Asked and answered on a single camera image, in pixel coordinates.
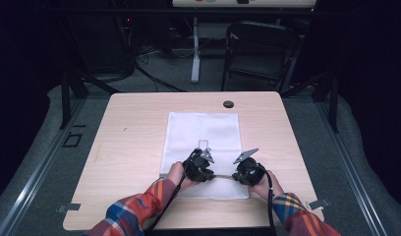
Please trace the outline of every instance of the black curtain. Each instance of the black curtain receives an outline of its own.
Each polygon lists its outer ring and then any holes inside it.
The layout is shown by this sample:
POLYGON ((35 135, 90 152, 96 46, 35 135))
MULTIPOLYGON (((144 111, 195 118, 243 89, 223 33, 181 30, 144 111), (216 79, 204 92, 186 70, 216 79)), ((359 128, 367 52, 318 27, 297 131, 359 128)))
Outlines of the black curtain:
POLYGON ((23 161, 48 110, 46 86, 0 19, 0 195, 23 161))
POLYGON ((315 11, 354 16, 311 22, 292 81, 339 62, 339 94, 360 126, 368 162, 401 204, 401 1, 319 0, 315 11))
POLYGON ((401 204, 401 2, 372 2, 372 20, 340 75, 367 159, 401 204))

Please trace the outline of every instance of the cuff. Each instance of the cuff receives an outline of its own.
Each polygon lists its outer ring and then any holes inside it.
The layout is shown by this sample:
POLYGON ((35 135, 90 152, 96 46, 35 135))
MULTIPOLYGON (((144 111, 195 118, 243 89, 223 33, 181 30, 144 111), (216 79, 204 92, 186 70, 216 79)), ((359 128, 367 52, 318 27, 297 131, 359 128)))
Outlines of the cuff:
POLYGON ((175 189, 176 185, 171 180, 160 178, 145 191, 145 194, 154 196, 159 201, 159 207, 163 211, 175 189))
POLYGON ((299 198, 292 193, 284 193, 273 200, 273 210, 283 225, 287 218, 304 209, 299 198))

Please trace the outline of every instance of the black cable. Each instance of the black cable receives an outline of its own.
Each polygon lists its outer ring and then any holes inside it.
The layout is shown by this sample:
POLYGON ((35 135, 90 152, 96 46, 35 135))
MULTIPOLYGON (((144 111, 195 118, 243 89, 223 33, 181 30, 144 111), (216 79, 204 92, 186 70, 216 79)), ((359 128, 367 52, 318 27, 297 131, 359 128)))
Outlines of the black cable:
POLYGON ((157 225, 158 221, 160 221, 161 216, 163 216, 164 212, 169 208, 169 205, 173 202, 173 200, 176 198, 176 195, 179 193, 180 188, 182 188, 182 183, 186 178, 186 169, 188 167, 189 161, 186 162, 185 168, 183 169, 182 173, 182 178, 179 181, 179 184, 176 186, 176 189, 174 190, 172 196, 170 197, 169 201, 167 202, 166 206, 163 209, 163 213, 161 213, 155 220, 152 222, 152 224, 148 227, 148 229, 144 232, 147 236, 152 232, 154 229, 155 225, 157 225))
POLYGON ((168 89, 170 89, 171 91, 186 91, 186 90, 183 90, 183 89, 180 89, 180 88, 176 88, 176 87, 174 87, 174 86, 172 86, 172 85, 170 85, 168 83, 165 83, 165 82, 159 80, 158 78, 150 75, 148 72, 143 70, 143 68, 140 67, 140 65, 137 62, 136 62, 136 66, 135 67, 136 67, 137 70, 139 70, 141 73, 143 73, 143 75, 147 76, 153 82, 158 83, 160 85, 163 85, 163 86, 167 87, 168 89))
POLYGON ((273 219, 273 184, 271 182, 271 177, 268 172, 265 170, 265 174, 267 175, 268 180, 268 201, 267 201, 267 208, 268 208, 268 222, 270 223, 270 235, 276 236, 276 228, 274 226, 274 219, 273 219))

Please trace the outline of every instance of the metal rod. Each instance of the metal rod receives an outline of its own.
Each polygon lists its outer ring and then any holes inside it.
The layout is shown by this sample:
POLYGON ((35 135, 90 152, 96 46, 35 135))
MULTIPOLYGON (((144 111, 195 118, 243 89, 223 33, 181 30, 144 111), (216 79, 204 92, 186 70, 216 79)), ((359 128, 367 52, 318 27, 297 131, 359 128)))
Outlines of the metal rod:
POLYGON ((67 9, 53 7, 37 7, 36 11, 42 14, 69 16, 69 15, 104 15, 104 16, 134 16, 142 18, 152 17, 280 17, 280 18, 310 18, 347 21, 350 12, 313 12, 312 9, 290 9, 279 11, 275 8, 170 8, 170 9, 67 9))
POLYGON ((218 178, 218 179, 229 179, 229 180, 234 180, 235 181, 235 179, 230 175, 215 175, 215 178, 218 178))

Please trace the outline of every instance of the gray carpet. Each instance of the gray carpet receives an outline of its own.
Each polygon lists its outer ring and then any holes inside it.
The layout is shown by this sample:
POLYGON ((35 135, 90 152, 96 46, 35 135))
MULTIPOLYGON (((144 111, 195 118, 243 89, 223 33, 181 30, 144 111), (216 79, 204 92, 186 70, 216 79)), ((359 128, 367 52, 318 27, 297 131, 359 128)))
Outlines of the gray carpet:
MULTIPOLYGON (((192 55, 178 57, 172 53, 153 53, 148 57, 142 57, 140 64, 151 75, 180 89, 217 91, 220 88, 223 66, 222 50, 213 48, 213 46, 210 48, 207 49, 205 46, 202 51, 200 82, 197 85, 190 82, 192 55)), ((151 80, 138 71, 135 71, 126 80, 109 85, 127 92, 170 91, 162 86, 156 87, 151 80)), ((251 83, 246 83, 243 78, 235 78, 235 80, 228 82, 228 88, 231 90, 274 89, 266 83, 258 82, 255 85, 258 86, 251 87, 251 83)), ((67 128, 67 133, 82 134, 81 141, 77 147, 63 147, 63 142, 57 144, 54 162, 52 162, 39 191, 30 203, 14 235, 80 234, 80 232, 68 232, 63 229, 62 222, 65 214, 57 212, 56 208, 60 204, 69 203, 72 198, 109 98, 109 95, 100 88, 91 84, 86 84, 86 86, 90 91, 90 96, 87 100, 78 100, 77 104, 82 104, 78 116, 67 128)), ((59 132, 58 128, 61 124, 60 88, 51 91, 49 96, 51 107, 43 127, 25 161, 0 199, 0 227, 35 166, 49 153, 50 147, 59 132)), ((286 98, 283 101, 313 181, 316 195, 319 199, 328 198, 332 203, 323 211, 325 221, 342 235, 372 235, 347 176, 344 174, 338 149, 323 123, 324 117, 321 117, 317 110, 318 104, 312 103, 307 90, 297 97, 286 98)), ((358 126, 343 99, 339 101, 338 128, 339 136, 356 165, 361 180, 372 198, 373 206, 376 208, 388 235, 401 235, 401 206, 390 198, 367 164, 358 126)), ((281 228, 278 228, 277 231, 278 235, 287 235, 281 228)), ((187 235, 188 233, 193 235, 268 235, 266 229, 157 232, 158 235, 187 235)))

